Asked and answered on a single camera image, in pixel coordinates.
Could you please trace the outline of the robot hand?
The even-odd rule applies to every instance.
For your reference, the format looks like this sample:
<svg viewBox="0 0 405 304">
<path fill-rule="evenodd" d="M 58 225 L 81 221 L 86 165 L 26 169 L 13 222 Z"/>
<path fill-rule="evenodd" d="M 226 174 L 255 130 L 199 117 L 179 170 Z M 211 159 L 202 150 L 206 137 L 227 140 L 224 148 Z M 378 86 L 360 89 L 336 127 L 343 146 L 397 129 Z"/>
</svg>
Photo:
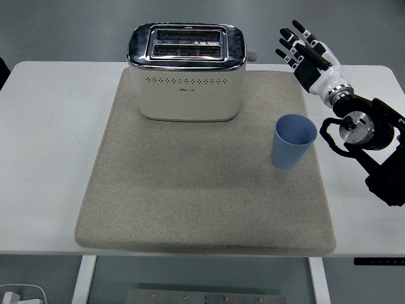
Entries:
<svg viewBox="0 0 405 304">
<path fill-rule="evenodd" d="M 332 108 L 339 97 L 354 92 L 342 76 L 342 65 L 330 48 L 308 29 L 296 20 L 292 25 L 301 36 L 288 28 L 280 29 L 279 43 L 285 51 L 276 49 L 275 52 L 293 69 L 295 78 L 306 92 L 317 95 Z"/>
</svg>

